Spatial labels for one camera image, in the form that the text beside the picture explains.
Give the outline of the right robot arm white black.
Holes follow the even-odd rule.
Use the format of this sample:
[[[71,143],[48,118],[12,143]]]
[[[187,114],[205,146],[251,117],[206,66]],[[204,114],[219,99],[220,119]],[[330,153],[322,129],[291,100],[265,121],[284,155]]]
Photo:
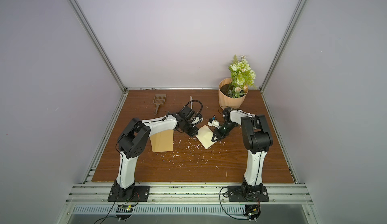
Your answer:
[[[224,139],[235,127],[240,126],[243,145],[248,152],[247,168],[241,190],[244,195],[262,192],[264,160],[273,145],[266,116],[253,115],[227,107],[223,110],[223,117],[224,122],[214,130],[211,141]]]

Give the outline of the tan paper envelope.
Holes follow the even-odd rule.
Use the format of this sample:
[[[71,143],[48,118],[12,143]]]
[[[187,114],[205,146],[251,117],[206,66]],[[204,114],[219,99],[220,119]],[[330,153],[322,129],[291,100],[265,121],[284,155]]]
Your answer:
[[[173,151],[173,138],[173,130],[165,130],[150,136],[152,151],[155,153]]]

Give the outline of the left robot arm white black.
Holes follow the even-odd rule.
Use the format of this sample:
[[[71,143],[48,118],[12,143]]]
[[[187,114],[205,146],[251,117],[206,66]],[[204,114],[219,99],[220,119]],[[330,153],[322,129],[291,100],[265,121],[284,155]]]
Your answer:
[[[202,111],[194,111],[188,104],[172,114],[141,120],[133,118],[118,138],[120,167],[111,193],[121,198],[132,195],[135,186],[135,169],[140,154],[145,150],[148,139],[166,130],[179,130],[189,137],[198,134],[197,124],[203,121]]]

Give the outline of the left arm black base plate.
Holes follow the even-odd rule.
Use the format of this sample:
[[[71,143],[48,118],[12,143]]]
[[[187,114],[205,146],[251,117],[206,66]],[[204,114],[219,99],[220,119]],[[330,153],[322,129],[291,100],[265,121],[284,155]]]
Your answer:
[[[139,201],[147,202],[150,193],[150,186],[146,185],[132,185],[127,189],[122,189],[118,185],[112,186],[108,199],[108,202],[129,202]]]

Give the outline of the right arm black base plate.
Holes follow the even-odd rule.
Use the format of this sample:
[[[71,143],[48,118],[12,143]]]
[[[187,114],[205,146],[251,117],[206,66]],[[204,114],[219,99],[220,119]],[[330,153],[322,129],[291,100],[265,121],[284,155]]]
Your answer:
[[[228,186],[227,191],[223,194],[230,202],[269,202],[269,194],[266,186],[258,185],[255,187]]]

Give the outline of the cream letter paper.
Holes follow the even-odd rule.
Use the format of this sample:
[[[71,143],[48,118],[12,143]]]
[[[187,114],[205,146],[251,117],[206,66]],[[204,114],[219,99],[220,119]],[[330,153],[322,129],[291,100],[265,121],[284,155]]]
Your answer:
[[[200,143],[203,145],[205,149],[208,149],[211,147],[213,144],[216,143],[216,141],[212,141],[214,133],[213,131],[207,126],[202,126],[198,130],[198,134],[196,135],[196,138],[200,141]]]

